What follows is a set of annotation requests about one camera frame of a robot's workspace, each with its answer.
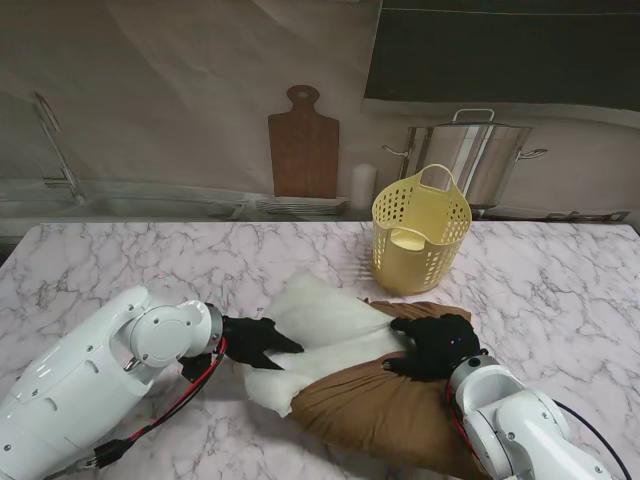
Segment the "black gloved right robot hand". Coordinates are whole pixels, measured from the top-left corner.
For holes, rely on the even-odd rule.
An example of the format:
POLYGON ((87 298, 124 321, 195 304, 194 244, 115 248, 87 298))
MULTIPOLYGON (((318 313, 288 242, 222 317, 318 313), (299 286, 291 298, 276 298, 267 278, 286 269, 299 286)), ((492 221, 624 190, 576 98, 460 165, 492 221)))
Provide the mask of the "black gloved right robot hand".
POLYGON ((447 380, 464 359, 482 352, 473 326, 460 315, 395 318, 390 328, 403 333, 414 346, 402 357, 385 359, 382 368, 413 380, 447 380))

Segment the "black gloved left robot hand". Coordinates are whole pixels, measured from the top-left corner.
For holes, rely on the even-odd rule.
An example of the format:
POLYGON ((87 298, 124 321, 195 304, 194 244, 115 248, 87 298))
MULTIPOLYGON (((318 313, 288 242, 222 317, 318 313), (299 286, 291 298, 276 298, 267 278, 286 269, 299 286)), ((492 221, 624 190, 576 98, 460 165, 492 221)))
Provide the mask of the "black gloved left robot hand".
POLYGON ((290 354, 304 352, 300 344, 278 332, 275 322, 266 317, 223 316, 223 338, 229 358, 256 369, 282 370, 266 355, 267 351, 290 354))

